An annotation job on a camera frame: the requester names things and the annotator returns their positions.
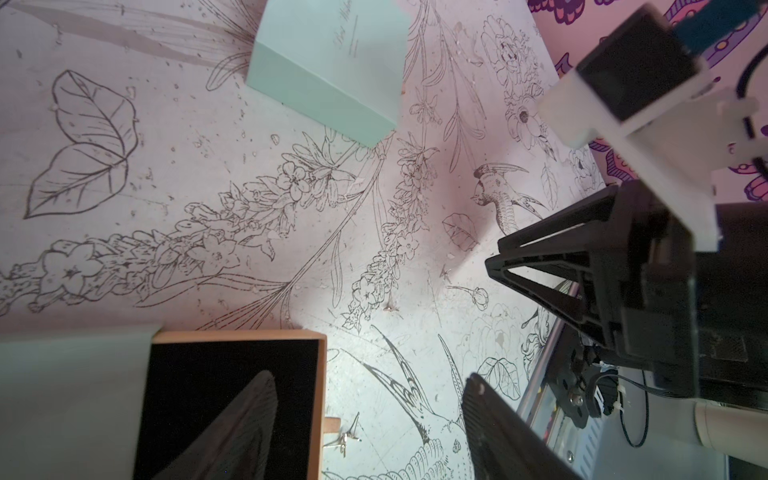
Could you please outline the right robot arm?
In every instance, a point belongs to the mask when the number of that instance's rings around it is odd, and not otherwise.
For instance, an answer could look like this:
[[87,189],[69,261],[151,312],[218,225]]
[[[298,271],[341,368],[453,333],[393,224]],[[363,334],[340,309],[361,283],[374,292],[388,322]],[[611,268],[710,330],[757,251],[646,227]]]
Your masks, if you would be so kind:
[[719,204],[692,234],[639,181],[611,186],[500,239],[485,267],[585,335],[582,364],[642,369],[695,401],[704,446],[767,462],[767,206]]

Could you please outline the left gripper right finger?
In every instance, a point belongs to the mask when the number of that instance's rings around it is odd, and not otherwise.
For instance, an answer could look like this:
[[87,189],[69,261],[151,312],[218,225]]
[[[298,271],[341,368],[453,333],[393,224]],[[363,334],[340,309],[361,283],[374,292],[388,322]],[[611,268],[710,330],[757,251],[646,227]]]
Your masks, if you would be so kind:
[[461,408],[476,479],[579,478],[477,373],[466,380]]

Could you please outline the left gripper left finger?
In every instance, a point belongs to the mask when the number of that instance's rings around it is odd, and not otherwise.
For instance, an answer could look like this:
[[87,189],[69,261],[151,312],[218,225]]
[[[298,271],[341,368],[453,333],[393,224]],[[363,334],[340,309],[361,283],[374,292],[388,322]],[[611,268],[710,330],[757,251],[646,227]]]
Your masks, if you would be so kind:
[[277,415],[273,374],[259,372],[157,479],[263,479]]

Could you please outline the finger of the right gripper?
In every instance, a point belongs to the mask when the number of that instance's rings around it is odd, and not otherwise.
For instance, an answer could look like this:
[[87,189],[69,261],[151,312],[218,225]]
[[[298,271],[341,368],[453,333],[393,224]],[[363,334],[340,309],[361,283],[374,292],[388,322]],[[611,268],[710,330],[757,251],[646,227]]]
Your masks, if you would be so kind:
[[598,345],[606,344],[594,283],[582,274],[571,280],[577,287],[577,295],[572,296],[511,272],[501,255],[486,259],[485,268],[492,280],[536,302]]
[[498,242],[498,264],[622,264],[621,189],[605,188]]

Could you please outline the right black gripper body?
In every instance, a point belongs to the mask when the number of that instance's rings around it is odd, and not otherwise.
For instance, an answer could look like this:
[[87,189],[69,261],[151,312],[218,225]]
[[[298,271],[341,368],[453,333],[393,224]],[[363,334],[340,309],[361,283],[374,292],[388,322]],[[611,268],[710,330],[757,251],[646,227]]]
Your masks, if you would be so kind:
[[598,340],[680,397],[767,406],[767,206],[719,204],[716,249],[638,181],[596,203],[587,316]]

